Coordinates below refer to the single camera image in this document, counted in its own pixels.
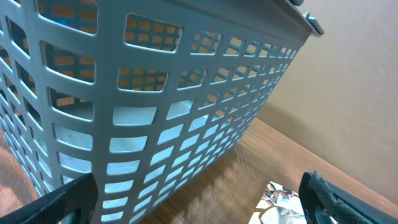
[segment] magazine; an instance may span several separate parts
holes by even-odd
[[[298,193],[275,182],[269,182],[249,221],[249,224],[265,223],[306,224]]]

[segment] black object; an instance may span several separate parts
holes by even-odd
[[[325,181],[316,172],[304,173],[298,194],[308,223],[329,224],[330,216],[339,224],[398,223],[398,219]]]
[[[84,174],[76,180],[50,192],[36,201],[0,218],[1,224],[65,224],[90,223],[98,199],[93,174]]]

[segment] brown carpet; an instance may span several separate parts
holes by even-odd
[[[38,196],[0,130],[0,217],[31,203]]]

